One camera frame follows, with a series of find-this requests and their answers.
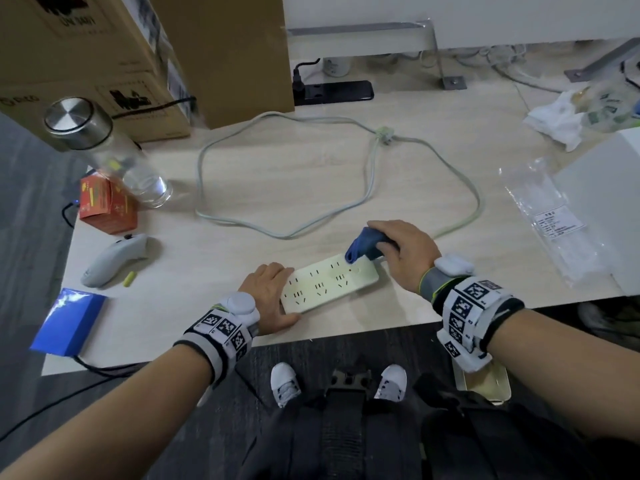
wall outlet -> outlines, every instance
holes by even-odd
[[[302,313],[372,285],[378,271],[366,257],[348,264],[338,254],[297,269],[284,286],[280,301],[286,313]]]

glass water bottle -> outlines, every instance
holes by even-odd
[[[143,205],[160,207],[171,197],[171,183],[127,135],[114,128],[99,104],[77,97],[60,99],[46,111],[44,124],[50,135]]]

dark floor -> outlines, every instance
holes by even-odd
[[[97,382],[90,372],[40,377],[43,356],[28,350],[60,290],[71,229],[60,217],[65,188],[85,165],[50,149],[0,114],[0,435],[30,412]],[[570,315],[572,308],[562,310]],[[240,366],[267,404],[269,372],[293,365],[308,388],[322,388],[334,366],[363,356],[375,374],[389,363],[410,380],[432,371],[452,383],[448,355],[435,338],[438,324],[260,347]],[[116,387],[113,381],[59,404],[0,445],[0,469],[78,411]],[[511,379],[514,402],[549,417],[548,407]],[[407,401],[424,410],[411,391]],[[233,374],[195,411],[149,472],[149,479],[232,479],[268,412]]]

wooden desk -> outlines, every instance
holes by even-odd
[[[410,70],[381,70],[370,77],[377,90],[373,101],[304,107],[296,113],[350,116],[423,138],[472,177],[484,192],[486,211],[440,239],[441,250],[466,256],[480,274],[507,286],[530,307],[621,295],[609,277],[569,288],[500,182],[500,167],[542,156],[557,160],[558,154],[553,143],[522,124],[528,110],[514,83],[490,77],[470,80],[466,91],[444,92],[423,73]],[[475,205],[466,187],[425,147],[394,143],[380,150],[370,201],[297,239],[279,241],[250,229],[215,225],[193,212],[195,161],[206,140],[226,131],[195,130],[187,140],[145,146],[153,164],[174,182],[175,198],[161,209],[140,213],[139,231],[156,238],[156,257],[141,264],[130,288],[116,284],[103,291],[111,299],[84,348],[86,362],[105,367],[154,359],[259,264],[302,267],[345,252],[368,219],[404,219],[434,232],[466,217]],[[262,122],[208,154],[204,179],[210,210],[274,230],[291,229],[362,194],[372,141],[352,125]],[[63,286],[83,289],[80,276],[112,242],[112,236],[78,222]],[[380,272],[380,283],[371,289],[316,309],[292,329],[256,342],[440,320],[427,302],[396,286],[384,265]],[[69,359],[48,356],[43,374],[78,369]]]

blue box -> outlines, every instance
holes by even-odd
[[[33,339],[31,350],[70,357],[80,354],[106,296],[62,288]]]

